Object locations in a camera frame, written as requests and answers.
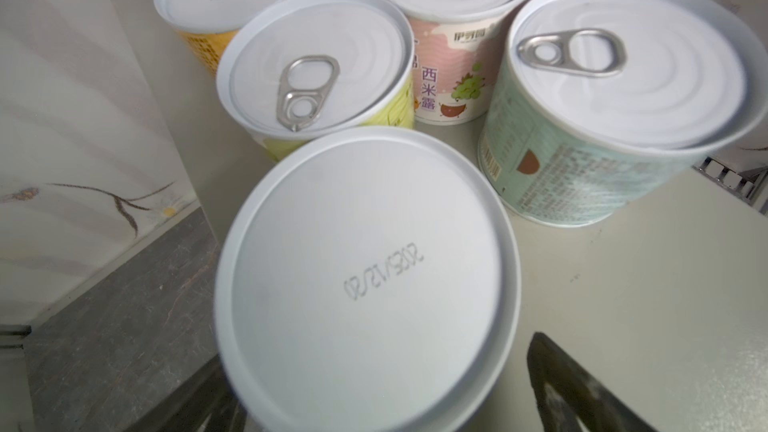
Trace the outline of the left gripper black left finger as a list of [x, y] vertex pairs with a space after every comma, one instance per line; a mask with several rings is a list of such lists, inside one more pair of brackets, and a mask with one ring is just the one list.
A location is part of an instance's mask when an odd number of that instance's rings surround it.
[[246, 418], [216, 355], [127, 431], [243, 431]]

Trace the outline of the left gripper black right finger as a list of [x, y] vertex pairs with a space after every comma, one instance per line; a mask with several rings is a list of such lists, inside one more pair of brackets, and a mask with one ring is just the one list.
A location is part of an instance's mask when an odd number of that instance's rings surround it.
[[652, 431], [557, 343], [532, 336], [527, 367], [545, 431]]

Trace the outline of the teal labelled can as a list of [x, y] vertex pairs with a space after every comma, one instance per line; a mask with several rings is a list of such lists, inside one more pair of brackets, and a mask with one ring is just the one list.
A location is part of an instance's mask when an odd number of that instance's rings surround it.
[[766, 48], [712, 0], [530, 0], [507, 34], [479, 165], [515, 213], [581, 227], [766, 114]]

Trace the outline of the green labelled can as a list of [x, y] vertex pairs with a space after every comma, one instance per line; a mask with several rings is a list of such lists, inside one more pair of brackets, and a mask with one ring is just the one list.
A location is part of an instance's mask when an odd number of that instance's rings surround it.
[[388, 0], [286, 0], [243, 27], [216, 75], [229, 116], [280, 161], [359, 126], [415, 125], [415, 38]]

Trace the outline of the pink white can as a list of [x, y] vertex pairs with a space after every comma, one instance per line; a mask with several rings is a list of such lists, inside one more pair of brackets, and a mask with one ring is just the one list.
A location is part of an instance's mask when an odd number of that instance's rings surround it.
[[456, 125], [490, 106], [511, 22], [527, 0], [389, 0], [414, 33], [415, 117]]

